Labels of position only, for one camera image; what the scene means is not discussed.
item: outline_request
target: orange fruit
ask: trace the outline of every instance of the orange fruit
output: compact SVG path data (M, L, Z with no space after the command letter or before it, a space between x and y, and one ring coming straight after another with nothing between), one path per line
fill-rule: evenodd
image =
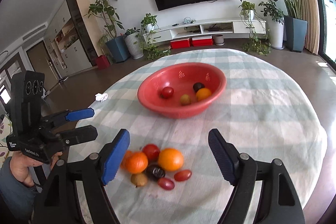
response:
M196 98L197 98L197 101L201 101L201 100L204 100L206 98L208 98L209 96L211 96L211 90L210 89L207 89L207 88L202 88L202 89L199 89L198 92L196 92Z
M147 168L148 159L144 152L134 152L126 160L125 167L131 174L138 174Z
M159 154L159 159L157 160L157 164L168 172L180 169L183 162L184 158L182 153L174 148L163 149Z
M128 160L129 156L132 155L133 152L131 150L127 150L124 157L123 157L123 160L121 161L121 164L120 164L120 168L121 169L126 169L125 167L125 164L126 164L126 161Z

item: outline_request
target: tv stand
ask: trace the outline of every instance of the tv stand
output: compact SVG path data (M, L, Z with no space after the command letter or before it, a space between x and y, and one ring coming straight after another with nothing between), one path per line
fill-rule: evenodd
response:
M257 19L252 20L255 32L258 34L266 33L266 22L258 21ZM211 27L219 27L219 31L209 31ZM182 24L179 23L177 26L166 26L155 30L156 33L150 34L154 43L159 43L163 41L170 41L173 39L183 38L183 37L194 37L202 35L211 34L249 34L250 29L246 27L245 23L242 22L241 18L216 18L216 19L205 19L197 20L194 23Z

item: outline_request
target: red bowl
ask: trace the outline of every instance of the red bowl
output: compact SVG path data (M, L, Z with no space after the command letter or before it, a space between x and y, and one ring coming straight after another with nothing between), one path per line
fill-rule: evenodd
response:
M212 92L211 96L199 102L193 89L197 82L203 83ZM166 86L174 89L174 94L169 99L161 97L161 91ZM138 99L149 110L169 118L181 119L206 110L225 87L226 77L220 69L204 63L181 63L158 70L147 77L138 89ZM190 96L191 105L181 105L180 97L184 94Z

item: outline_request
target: bolt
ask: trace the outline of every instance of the bolt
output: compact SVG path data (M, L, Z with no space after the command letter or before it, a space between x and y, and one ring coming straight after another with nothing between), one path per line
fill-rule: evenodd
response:
M241 153L239 156L242 160L248 160L250 158L250 156L246 153Z
M96 160L96 159L98 159L98 157L99 157L98 153L91 153L89 155L90 160Z
M275 163L276 165L278 165L278 166L282 165L282 161L279 160L279 159L275 159L275 160L274 160L274 163Z
M56 165L57 166L62 166L64 164L64 160L58 160L57 162L56 162Z

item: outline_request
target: brown floor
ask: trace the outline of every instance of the brown floor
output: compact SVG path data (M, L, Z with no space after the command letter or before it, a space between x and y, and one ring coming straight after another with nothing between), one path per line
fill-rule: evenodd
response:
M209 48L222 47L242 50L241 45L243 42L246 42L246 40L227 39L225 45L211 46ZM184 48L172 50L171 53L204 48ZM306 224L315 224L336 193L334 185L336 177L332 176L332 159L336 156L335 141L332 143L332 129L334 121L336 121L336 81L334 84L330 78L335 76L335 74L328 67L319 66L318 62L325 63L325 61L308 51L296 53L286 49L282 51L272 50L268 56L256 56L280 68L300 85L313 105L321 125L327 132L328 149L320 178L308 204L303 210ZM150 61L146 61L144 58L138 60L128 59L123 63L113 64L105 70L94 69L72 76L61 85L58 85L45 98L49 106L43 106L42 111L48 114L65 109L86 108L95 100L96 93L103 93L122 77L147 63L150 63ZM74 128L75 125L76 122L71 122L61 129Z

